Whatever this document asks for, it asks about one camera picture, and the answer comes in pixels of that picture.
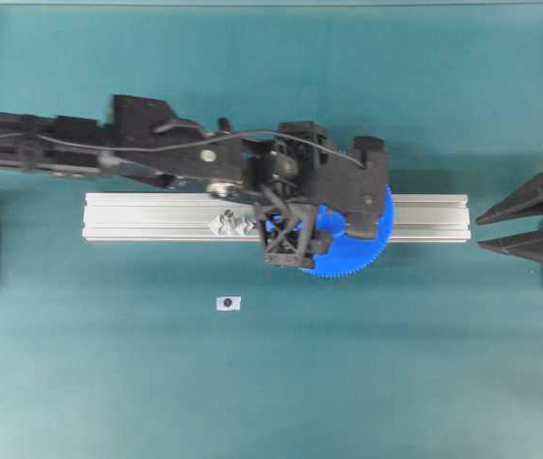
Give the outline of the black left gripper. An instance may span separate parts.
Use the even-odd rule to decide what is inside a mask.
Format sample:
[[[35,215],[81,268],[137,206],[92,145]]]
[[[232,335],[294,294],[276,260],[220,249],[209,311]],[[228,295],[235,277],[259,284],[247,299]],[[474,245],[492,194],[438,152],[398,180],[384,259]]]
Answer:
[[[347,234],[377,237],[385,213],[389,157],[384,140],[353,138],[339,151],[313,121],[284,122],[267,140],[242,140],[245,194],[261,206],[325,206],[345,218]]]

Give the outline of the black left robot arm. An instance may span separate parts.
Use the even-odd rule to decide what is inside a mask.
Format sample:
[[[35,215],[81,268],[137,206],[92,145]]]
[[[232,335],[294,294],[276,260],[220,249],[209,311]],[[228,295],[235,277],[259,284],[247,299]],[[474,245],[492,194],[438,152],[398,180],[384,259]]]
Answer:
[[[357,137],[343,150],[311,121],[238,131],[222,118],[208,130],[154,98],[115,96],[105,122],[0,112],[0,168],[200,185],[251,205],[270,242],[315,236],[322,209],[337,214],[349,236],[370,240],[392,212],[378,138]]]

